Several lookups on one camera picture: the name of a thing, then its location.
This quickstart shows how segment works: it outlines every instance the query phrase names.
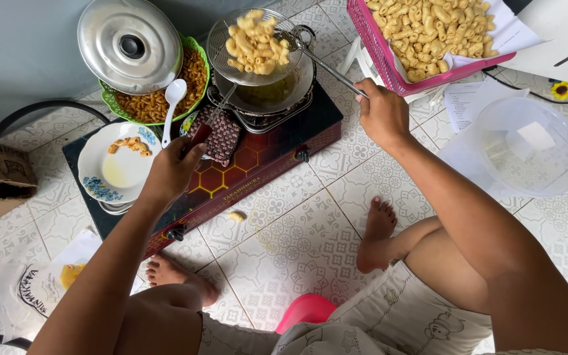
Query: pot lid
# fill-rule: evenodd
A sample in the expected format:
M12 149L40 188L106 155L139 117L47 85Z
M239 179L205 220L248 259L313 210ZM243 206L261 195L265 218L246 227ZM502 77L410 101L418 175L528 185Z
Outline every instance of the pot lid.
M93 74L131 95L164 89L183 62L177 30L145 0L93 0L78 21L78 47Z

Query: stove knob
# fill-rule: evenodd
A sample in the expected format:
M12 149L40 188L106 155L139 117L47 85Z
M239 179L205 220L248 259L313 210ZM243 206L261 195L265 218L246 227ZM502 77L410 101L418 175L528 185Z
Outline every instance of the stove knob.
M295 159L303 160L306 163L308 163L309 161L311 161L311 155L308 154L308 149L302 149L299 152L297 152L297 154L295 154Z
M168 238L174 239L176 241L183 241L183 236L185 234L185 227L180 225L168 231Z

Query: gray wall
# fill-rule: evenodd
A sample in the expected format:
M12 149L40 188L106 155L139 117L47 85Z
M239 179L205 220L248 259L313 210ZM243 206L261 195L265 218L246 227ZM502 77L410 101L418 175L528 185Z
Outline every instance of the gray wall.
M0 122L28 104L76 100L98 87L78 51L78 18L90 0L0 0ZM205 38L235 8L269 0L151 0L182 34ZM48 112L24 117L11 130Z

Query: lid handle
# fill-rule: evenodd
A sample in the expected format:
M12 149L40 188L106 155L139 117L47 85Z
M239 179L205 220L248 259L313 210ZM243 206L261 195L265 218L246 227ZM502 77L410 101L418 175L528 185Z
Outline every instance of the lid handle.
M123 35L120 38L120 50L130 59L139 59L144 56L144 42L133 35Z

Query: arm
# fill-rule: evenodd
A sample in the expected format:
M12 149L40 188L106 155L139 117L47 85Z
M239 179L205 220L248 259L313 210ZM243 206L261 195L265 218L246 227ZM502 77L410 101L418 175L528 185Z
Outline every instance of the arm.
M29 355L113 354L126 301L146 243L161 215L179 197L198 166L205 144L183 161L185 140L155 158L137 202L87 263L36 336Z
M356 84L361 125L394 157L438 213L466 261L485 279L497 351L568 352L568 284L532 234L493 198L409 133L402 97L370 79Z

